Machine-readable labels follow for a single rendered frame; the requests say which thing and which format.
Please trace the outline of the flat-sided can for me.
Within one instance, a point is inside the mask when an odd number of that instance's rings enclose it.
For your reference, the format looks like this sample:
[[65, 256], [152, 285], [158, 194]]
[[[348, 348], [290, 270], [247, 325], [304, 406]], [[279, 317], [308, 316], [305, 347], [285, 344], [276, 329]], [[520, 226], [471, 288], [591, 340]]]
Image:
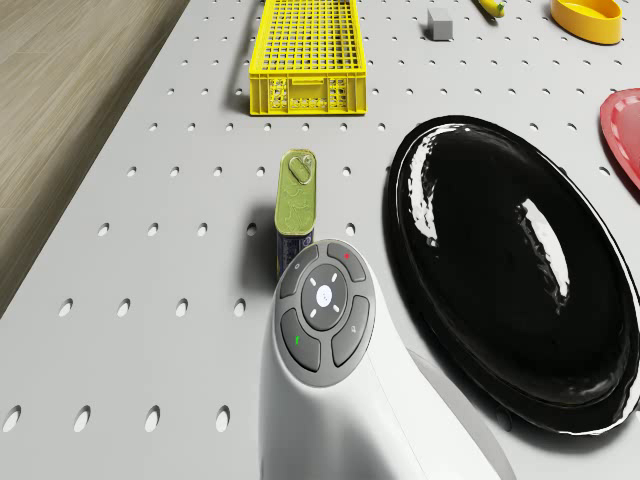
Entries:
[[289, 150], [280, 162], [274, 215], [278, 276], [313, 242], [315, 220], [316, 158], [310, 150]]

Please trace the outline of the yellow basket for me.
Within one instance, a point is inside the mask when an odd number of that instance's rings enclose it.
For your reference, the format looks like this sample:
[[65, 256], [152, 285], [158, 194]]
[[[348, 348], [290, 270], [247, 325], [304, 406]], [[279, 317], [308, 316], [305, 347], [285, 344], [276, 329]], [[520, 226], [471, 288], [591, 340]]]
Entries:
[[249, 80], [254, 116], [364, 114], [356, 0], [266, 0]]

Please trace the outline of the black plate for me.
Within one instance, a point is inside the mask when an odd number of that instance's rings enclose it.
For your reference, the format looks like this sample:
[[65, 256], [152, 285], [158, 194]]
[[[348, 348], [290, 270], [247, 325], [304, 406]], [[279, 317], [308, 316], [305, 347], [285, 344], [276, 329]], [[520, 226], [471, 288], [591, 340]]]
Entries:
[[578, 187], [509, 130], [462, 115], [402, 140], [389, 247], [415, 323], [530, 423], [598, 435], [640, 403], [640, 292]]

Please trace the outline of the grey cube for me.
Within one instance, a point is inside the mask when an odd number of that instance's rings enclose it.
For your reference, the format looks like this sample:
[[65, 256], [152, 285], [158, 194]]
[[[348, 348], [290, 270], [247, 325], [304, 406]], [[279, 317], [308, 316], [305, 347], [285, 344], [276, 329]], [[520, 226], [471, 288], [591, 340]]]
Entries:
[[453, 20], [445, 8], [429, 8], [427, 33], [431, 40], [453, 39]]

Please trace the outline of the red plate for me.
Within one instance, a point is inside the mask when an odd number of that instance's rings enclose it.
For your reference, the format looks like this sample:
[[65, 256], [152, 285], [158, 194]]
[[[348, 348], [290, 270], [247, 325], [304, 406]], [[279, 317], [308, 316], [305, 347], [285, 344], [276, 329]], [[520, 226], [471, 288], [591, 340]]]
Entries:
[[640, 190], [640, 88], [610, 94], [600, 106], [600, 124], [618, 164]]

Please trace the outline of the yellow bowl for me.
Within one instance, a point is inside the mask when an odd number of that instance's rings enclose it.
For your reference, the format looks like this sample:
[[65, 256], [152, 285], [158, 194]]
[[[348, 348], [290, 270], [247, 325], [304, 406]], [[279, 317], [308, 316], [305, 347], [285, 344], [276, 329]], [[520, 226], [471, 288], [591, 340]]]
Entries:
[[622, 12], [614, 0], [551, 0], [552, 18], [569, 33], [613, 45], [622, 38]]

